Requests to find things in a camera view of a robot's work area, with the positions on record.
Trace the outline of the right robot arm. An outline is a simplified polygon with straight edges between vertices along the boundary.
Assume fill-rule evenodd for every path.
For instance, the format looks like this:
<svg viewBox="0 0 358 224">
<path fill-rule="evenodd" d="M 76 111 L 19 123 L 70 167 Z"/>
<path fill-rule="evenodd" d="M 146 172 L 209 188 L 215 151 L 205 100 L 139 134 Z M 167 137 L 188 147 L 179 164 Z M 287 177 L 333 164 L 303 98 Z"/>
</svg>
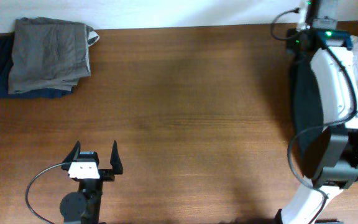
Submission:
<svg viewBox="0 0 358 224">
<path fill-rule="evenodd" d="M 337 28 L 337 1 L 302 1 L 283 41 L 290 67 L 291 114 L 300 186 L 275 223 L 317 223 L 337 195 L 358 183 L 358 86 L 350 33 Z"/>
</svg>

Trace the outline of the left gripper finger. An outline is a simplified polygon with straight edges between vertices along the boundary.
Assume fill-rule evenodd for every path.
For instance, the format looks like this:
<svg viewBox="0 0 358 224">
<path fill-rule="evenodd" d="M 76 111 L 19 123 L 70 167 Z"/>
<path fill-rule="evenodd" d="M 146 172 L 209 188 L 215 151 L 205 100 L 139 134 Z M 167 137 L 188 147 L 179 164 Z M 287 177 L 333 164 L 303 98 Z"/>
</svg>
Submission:
<svg viewBox="0 0 358 224">
<path fill-rule="evenodd" d="M 121 159 L 119 157 L 117 142 L 114 141 L 112 145 L 110 164 L 112 166 L 112 171 L 114 175 L 122 175 L 123 174 L 123 166 Z"/>
<path fill-rule="evenodd" d="M 69 154 L 63 160 L 63 162 L 64 163 L 74 162 L 75 160 L 77 160 L 80 151 L 81 151 L 81 144 L 79 141 L 77 141 L 73 149 L 69 152 Z"/>
</svg>

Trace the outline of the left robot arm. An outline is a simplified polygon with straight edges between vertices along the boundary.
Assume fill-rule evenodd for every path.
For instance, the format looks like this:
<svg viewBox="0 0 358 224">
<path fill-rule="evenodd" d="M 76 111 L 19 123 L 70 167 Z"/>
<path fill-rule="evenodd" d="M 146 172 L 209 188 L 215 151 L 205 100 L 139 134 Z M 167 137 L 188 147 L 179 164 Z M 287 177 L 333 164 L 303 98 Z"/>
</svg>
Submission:
<svg viewBox="0 0 358 224">
<path fill-rule="evenodd" d="M 103 184 L 113 182 L 116 175 L 123 174 L 117 142 L 113 142 L 110 169 L 99 169 L 99 157 L 95 151 L 82 151 L 76 142 L 63 160 L 62 170 L 78 183 L 78 190 L 64 196 L 60 213 L 64 223 L 98 224 L 103 195 Z"/>
</svg>

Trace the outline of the black shorts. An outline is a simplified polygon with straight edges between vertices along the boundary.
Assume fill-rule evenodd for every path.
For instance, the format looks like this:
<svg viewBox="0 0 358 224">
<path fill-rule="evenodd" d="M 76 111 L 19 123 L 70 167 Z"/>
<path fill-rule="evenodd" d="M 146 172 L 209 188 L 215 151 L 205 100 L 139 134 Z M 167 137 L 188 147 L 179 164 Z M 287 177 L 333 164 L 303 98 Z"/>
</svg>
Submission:
<svg viewBox="0 0 358 224">
<path fill-rule="evenodd" d="M 295 57 L 289 69 L 291 116 L 296 134 L 323 124 L 323 109 L 318 84 L 306 57 Z M 323 132 L 307 131 L 298 138 L 298 151 L 303 160 L 310 144 Z"/>
</svg>

